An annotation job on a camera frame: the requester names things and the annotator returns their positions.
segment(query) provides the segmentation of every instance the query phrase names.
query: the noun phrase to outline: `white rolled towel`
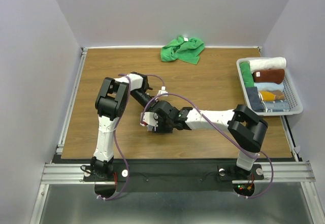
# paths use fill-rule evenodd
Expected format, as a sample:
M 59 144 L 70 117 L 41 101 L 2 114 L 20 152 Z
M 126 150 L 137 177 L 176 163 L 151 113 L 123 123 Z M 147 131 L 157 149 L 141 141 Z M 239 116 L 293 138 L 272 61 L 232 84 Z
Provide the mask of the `white rolled towel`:
M 258 70 L 285 69 L 286 67 L 286 60 L 284 57 L 252 59 L 248 61 L 251 73 Z

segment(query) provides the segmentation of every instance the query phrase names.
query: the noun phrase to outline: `green folded towel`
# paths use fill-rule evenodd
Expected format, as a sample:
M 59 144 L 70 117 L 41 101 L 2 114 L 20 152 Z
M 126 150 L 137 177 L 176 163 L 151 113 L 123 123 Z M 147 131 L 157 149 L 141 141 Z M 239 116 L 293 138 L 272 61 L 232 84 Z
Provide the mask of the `green folded towel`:
M 250 72 L 250 66 L 247 61 L 242 62 L 239 64 L 240 71 L 242 73 L 242 77 L 244 80 L 244 84 L 246 88 L 254 87 L 254 79 L 253 75 Z
M 199 54 L 204 50 L 204 42 L 198 38 L 184 38 L 179 36 L 168 45 L 162 47 L 160 56 L 162 61 L 173 61 L 176 59 L 198 64 Z

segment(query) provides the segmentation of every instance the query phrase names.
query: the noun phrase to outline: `gray basket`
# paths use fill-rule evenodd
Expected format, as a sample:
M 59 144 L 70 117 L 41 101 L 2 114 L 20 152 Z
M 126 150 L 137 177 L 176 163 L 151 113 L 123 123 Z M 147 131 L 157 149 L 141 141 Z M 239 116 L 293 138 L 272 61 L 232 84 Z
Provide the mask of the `gray basket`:
M 246 88 L 244 84 L 244 80 L 242 77 L 242 73 L 240 71 L 239 64 L 247 61 L 249 59 L 263 59 L 266 57 L 248 57 L 248 58 L 242 58 L 239 59 L 236 64 L 237 64 L 237 70 L 238 70 L 238 76 L 239 76 L 239 81 L 240 85 L 244 94 L 245 102 L 246 105 L 251 109 L 249 99 L 246 93 Z M 296 91 L 296 88 L 291 80 L 290 72 L 288 69 L 285 70 L 285 76 L 283 80 L 283 85 L 284 85 L 284 90 L 283 94 L 285 96 L 285 99 L 289 102 L 290 105 L 290 111 L 285 111 L 285 112 L 256 112 L 257 115 L 260 116 L 286 116 L 286 115 L 294 115 L 294 114 L 299 114 L 302 113 L 303 111 L 303 105 L 301 104 L 300 98 L 298 96 L 298 93 Z

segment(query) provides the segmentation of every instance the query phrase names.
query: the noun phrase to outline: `wooden tabletop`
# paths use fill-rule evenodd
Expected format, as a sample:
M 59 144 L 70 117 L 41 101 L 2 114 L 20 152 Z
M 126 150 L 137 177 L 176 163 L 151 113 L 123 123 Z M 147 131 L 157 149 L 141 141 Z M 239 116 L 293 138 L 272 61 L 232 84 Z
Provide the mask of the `wooden tabletop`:
M 64 159 L 91 158 L 98 136 L 95 99 L 105 77 L 119 73 L 157 74 L 167 91 L 192 100 L 202 110 L 228 110 L 244 104 L 236 61 L 258 57 L 257 49 L 205 49 L 192 65 L 180 60 L 162 62 L 160 49 L 90 49 L 83 68 L 69 129 L 63 148 Z M 161 82 L 149 78 L 156 95 Z M 163 97 L 173 106 L 189 106 L 179 98 Z M 143 108 L 130 98 L 117 129 L 117 139 L 126 158 L 236 158 L 238 149 L 215 130 L 178 131 L 158 135 L 140 126 Z M 279 117 L 265 118 L 269 128 L 262 149 L 270 157 L 291 157 Z M 114 157 L 120 158 L 116 147 Z

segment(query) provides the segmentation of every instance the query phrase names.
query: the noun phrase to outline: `white wall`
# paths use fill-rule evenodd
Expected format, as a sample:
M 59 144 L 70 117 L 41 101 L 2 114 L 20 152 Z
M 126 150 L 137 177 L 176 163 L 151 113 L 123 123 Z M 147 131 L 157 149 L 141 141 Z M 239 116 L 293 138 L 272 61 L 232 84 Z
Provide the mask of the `white wall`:
M 80 48 L 55 0 L 0 0 L 0 223 L 29 223 Z
M 265 56 L 284 56 L 304 112 L 288 118 L 303 160 L 310 160 L 325 206 L 325 0 L 290 0 L 263 47 Z
M 288 0 L 57 0 L 79 45 L 262 45 Z

